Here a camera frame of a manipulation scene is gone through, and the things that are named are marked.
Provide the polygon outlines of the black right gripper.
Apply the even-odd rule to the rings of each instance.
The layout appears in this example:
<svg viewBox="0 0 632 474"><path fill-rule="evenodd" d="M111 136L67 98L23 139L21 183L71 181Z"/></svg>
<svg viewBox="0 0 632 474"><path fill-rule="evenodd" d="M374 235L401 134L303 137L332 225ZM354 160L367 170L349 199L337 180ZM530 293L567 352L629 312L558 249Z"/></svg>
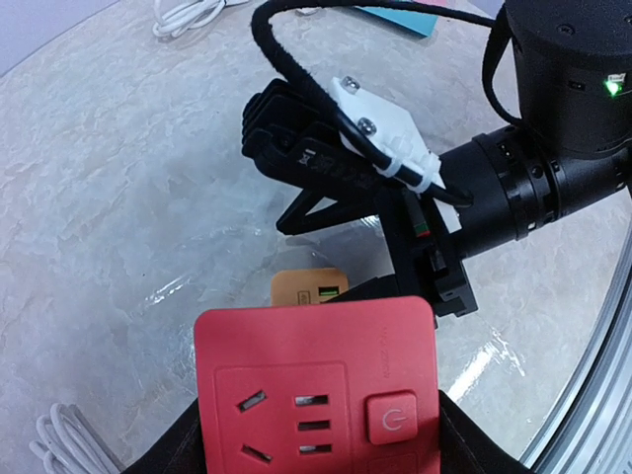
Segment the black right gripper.
<svg viewBox="0 0 632 474"><path fill-rule="evenodd" d="M285 81L271 81L248 101L241 144L260 173L300 190L276 222L281 234L297 236L378 216L393 272L350 288L336 302L420 296L437 316L477 310L434 201L378 175Z"/></svg>

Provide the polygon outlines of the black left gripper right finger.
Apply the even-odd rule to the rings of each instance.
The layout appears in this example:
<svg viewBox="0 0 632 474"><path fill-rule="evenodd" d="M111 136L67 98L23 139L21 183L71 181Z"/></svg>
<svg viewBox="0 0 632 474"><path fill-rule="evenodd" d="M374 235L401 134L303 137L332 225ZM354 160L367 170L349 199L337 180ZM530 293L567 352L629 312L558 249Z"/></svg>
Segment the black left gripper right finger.
<svg viewBox="0 0 632 474"><path fill-rule="evenodd" d="M532 474L495 444L443 391L439 390L441 474Z"/></svg>

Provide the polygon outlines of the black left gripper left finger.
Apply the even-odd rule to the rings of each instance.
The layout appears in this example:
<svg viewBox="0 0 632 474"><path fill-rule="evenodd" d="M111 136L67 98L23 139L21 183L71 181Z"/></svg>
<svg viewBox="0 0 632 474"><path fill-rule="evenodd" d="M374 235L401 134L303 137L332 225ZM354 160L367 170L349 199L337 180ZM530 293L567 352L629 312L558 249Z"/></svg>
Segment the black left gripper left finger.
<svg viewBox="0 0 632 474"><path fill-rule="evenodd" d="M202 433L198 399L123 474L201 474Z"/></svg>

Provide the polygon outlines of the orange power strip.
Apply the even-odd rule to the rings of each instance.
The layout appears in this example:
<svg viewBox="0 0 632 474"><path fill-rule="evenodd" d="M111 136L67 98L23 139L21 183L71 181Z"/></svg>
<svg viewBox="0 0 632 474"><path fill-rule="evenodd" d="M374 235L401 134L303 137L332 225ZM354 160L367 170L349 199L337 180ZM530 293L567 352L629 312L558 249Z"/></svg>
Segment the orange power strip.
<svg viewBox="0 0 632 474"><path fill-rule="evenodd" d="M320 304L345 293L348 277L335 268L285 270L271 282L271 306Z"/></svg>

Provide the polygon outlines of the red cube adapter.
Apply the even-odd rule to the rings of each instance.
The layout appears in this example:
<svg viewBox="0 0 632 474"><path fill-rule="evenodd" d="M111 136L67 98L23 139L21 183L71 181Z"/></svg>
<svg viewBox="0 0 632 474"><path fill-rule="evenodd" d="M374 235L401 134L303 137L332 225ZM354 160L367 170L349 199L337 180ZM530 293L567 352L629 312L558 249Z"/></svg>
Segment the red cube adapter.
<svg viewBox="0 0 632 474"><path fill-rule="evenodd" d="M194 336L209 472L439 471L425 300L210 310Z"/></svg>

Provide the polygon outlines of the teal power strip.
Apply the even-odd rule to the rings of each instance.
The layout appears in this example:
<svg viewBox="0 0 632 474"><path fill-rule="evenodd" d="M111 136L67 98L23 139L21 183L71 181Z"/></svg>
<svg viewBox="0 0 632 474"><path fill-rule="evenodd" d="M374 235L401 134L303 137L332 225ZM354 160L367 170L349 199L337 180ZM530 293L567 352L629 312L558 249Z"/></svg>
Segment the teal power strip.
<svg viewBox="0 0 632 474"><path fill-rule="evenodd" d="M423 38L427 38L433 34L437 22L437 16L430 14L379 7L359 7L359 9Z"/></svg>

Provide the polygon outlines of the pink power strip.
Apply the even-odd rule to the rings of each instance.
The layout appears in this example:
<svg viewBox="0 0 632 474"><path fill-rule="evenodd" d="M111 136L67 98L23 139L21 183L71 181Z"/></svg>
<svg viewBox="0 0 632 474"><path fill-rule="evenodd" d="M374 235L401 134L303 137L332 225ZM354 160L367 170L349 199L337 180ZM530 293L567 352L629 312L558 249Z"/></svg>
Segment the pink power strip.
<svg viewBox="0 0 632 474"><path fill-rule="evenodd" d="M425 4L425 5L440 6L440 7L448 6L447 0L415 0L415 2Z"/></svg>

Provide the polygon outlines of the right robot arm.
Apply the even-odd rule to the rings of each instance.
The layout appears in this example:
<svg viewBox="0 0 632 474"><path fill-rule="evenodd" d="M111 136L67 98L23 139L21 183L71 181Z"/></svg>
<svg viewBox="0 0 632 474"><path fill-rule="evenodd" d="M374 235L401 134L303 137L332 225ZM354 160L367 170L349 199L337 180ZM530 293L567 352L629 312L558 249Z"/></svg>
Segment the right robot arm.
<svg viewBox="0 0 632 474"><path fill-rule="evenodd" d="M410 114L352 77L321 87L274 36L268 1L252 17L277 79L243 112L242 152L295 186L278 219L285 235L375 215L393 273L345 291L357 301L420 296L436 316L477 309L463 263L527 237L625 187L631 179L631 5L627 1L507 1L494 18L415 1L392 10L489 30L482 86L492 109L500 60L513 50L519 113L504 126L432 153Z"/></svg>

